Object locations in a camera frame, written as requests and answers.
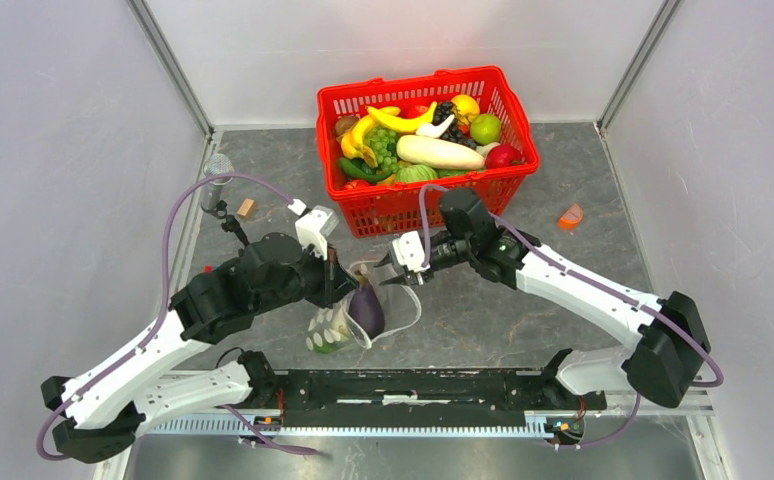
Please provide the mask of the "purple eggplant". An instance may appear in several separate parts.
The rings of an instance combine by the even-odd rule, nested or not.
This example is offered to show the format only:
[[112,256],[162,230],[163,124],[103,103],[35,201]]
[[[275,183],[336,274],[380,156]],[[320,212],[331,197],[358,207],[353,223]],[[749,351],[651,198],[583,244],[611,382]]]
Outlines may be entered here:
[[352,294],[348,314],[370,339],[385,330],[384,310],[370,283],[361,285]]

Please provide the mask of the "clear zip top bag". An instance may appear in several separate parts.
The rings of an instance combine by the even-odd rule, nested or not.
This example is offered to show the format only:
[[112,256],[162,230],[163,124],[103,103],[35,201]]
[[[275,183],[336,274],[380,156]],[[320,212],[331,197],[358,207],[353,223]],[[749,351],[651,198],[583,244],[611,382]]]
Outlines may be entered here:
[[363,284],[311,318],[305,343],[312,352],[331,354],[354,346],[369,350],[422,317],[422,304],[411,288],[383,283],[397,274],[392,266],[378,267],[375,260],[364,259],[352,263],[350,272]]

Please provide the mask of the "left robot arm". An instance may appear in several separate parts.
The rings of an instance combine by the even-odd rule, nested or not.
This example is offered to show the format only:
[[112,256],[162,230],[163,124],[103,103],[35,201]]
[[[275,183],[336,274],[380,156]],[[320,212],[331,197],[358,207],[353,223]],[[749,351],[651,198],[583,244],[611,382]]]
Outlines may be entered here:
[[155,426],[208,407],[265,407],[277,377],[261,352],[190,379],[163,383],[183,361],[245,331],[265,313],[307,301],[330,308],[359,285],[334,248],[325,254],[283,233],[269,233],[210,272],[196,275],[164,303],[131,343],[75,378],[41,385],[52,413],[37,439],[42,458],[94,464],[131,446]]

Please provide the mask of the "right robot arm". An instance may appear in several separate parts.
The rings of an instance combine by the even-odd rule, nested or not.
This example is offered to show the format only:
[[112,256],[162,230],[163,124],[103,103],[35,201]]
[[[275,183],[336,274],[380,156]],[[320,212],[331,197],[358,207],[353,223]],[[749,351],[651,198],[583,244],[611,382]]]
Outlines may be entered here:
[[676,408],[690,388],[723,384],[691,297],[638,291],[569,261],[490,212],[471,188],[443,190],[438,209],[444,230],[432,234],[424,220],[421,230],[390,242],[379,263],[396,271],[390,283],[423,285],[439,271],[468,264],[483,279],[555,303],[617,341],[560,351],[540,382],[548,405],[565,408],[581,395],[623,390]]

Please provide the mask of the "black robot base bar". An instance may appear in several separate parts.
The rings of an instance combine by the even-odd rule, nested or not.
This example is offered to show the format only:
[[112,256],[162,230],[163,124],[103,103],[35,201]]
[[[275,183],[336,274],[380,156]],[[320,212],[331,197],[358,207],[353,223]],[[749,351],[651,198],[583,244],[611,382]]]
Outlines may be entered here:
[[243,408],[279,408],[286,427],[516,427],[527,412],[602,411],[534,370],[400,369],[278,372]]

